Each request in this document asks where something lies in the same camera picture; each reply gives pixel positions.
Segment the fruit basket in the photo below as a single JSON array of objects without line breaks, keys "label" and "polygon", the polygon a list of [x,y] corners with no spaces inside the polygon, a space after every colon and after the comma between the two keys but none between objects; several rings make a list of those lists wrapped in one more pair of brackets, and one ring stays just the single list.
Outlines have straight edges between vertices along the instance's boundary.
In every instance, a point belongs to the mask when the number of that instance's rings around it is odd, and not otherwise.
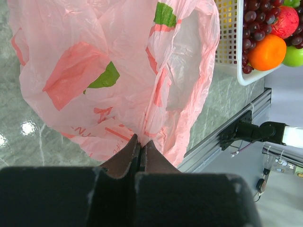
[{"label": "fruit basket", "polygon": [[220,17],[220,42],[216,51],[215,63],[220,70],[237,75],[238,82],[246,86],[273,72],[280,66],[267,70],[242,72],[242,33],[244,0],[214,0]]}]

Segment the crumpled plastic bag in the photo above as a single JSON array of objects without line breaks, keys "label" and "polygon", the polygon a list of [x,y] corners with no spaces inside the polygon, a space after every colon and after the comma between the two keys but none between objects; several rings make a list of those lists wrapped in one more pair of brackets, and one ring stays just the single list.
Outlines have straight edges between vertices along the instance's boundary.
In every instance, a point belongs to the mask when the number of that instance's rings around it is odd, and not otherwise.
[{"label": "crumpled plastic bag", "polygon": [[184,157],[214,70],[213,0],[8,0],[22,96],[92,158],[134,133]]}]

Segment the gray marble surface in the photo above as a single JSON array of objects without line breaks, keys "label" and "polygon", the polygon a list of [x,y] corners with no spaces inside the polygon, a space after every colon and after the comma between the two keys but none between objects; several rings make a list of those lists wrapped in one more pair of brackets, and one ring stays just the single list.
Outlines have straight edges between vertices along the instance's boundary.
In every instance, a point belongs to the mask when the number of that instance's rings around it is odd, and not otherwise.
[{"label": "gray marble surface", "polygon": [[[23,100],[19,61],[10,45],[8,18],[6,0],[0,0],[0,167],[98,165],[78,145],[45,126]],[[236,77],[215,70],[209,96],[191,130],[188,148],[226,122],[263,89],[264,80],[242,87]]]}]

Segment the metal frame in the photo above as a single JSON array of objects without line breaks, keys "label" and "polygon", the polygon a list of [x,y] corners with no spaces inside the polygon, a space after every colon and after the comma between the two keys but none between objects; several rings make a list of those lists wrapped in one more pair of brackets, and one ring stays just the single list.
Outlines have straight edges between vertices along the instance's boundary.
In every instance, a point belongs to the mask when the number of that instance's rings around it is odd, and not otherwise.
[{"label": "metal frame", "polygon": [[271,89],[266,89],[263,94],[256,98],[249,105],[244,107],[230,120],[224,123],[220,128],[194,146],[187,152],[183,162],[178,166],[178,170],[187,173],[199,173],[202,169],[214,160],[221,152],[219,134],[237,120],[248,110],[252,110],[252,120],[258,118],[258,115],[266,111],[271,103]]}]

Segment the red fruit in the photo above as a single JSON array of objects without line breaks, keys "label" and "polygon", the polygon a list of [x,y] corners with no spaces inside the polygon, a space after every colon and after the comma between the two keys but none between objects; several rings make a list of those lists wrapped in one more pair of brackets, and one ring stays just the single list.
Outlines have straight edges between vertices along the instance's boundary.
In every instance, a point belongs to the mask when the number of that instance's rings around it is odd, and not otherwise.
[{"label": "red fruit", "polygon": [[299,25],[299,17],[294,8],[281,6],[281,12],[275,23],[271,24],[273,28],[271,34],[277,35],[282,39],[288,38]]}]

